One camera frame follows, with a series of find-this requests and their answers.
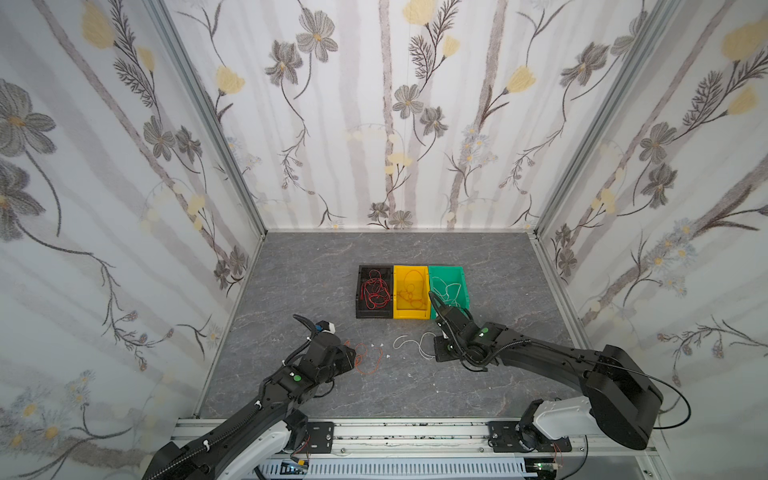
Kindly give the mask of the green storage bin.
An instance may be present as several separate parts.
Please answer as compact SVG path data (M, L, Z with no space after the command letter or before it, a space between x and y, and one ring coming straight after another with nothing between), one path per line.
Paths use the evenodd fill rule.
M462 309L470 308L470 295L464 269L460 266L429 266L429 284L445 304Z

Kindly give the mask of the black storage bin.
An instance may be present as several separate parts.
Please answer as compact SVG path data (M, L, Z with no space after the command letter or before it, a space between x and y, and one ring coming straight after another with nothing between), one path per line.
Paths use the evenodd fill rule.
M357 319L393 318L393 265L360 265L355 295Z

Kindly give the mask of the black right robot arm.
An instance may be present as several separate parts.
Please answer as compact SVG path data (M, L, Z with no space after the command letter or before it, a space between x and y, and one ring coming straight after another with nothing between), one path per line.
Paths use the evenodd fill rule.
M477 324L471 313L429 295L441 336L434 340L438 362L457 361L473 373L492 366L513 367L578 391L566 399L532 401L509 437L524 452L572 436L604 435L631 449L648 447L661 413L664 382L641 370L622 348L567 347L520 333L508 326Z

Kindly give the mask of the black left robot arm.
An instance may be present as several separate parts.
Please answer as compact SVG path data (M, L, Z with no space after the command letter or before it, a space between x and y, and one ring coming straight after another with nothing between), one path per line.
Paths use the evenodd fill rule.
M352 371L357 354L335 335L333 324L299 314L293 318L309 335L260 383L255 397L186 445L164 445L149 462L145 479L240 479L272 455L298 451L308 442L308 418L300 407L321 385Z

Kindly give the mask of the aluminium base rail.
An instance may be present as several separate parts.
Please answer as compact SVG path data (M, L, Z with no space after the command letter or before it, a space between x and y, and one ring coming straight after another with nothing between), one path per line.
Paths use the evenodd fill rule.
M315 459L522 458L536 479L668 479L659 453L634 451L602 435L572 436L531 452L509 437L513 420L486 418L323 419L308 422L309 440L284 449L240 479L267 479L259 467L289 460L306 468Z

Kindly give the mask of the yellow storage bin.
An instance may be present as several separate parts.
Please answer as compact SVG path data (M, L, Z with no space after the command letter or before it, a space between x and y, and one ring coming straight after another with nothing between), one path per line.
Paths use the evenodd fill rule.
M427 266L393 267L393 318L429 320L431 318L430 284Z

